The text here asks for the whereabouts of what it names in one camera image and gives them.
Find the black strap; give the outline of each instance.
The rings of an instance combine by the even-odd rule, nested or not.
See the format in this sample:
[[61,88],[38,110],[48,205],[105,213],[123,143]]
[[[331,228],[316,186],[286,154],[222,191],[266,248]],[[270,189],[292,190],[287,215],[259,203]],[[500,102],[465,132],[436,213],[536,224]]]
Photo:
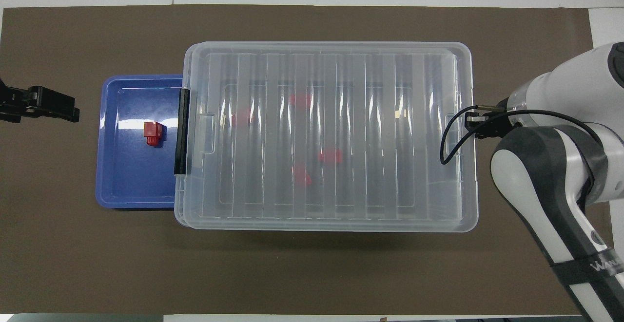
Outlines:
[[624,263],[611,248],[593,255],[551,266],[564,286],[601,281],[624,272]]

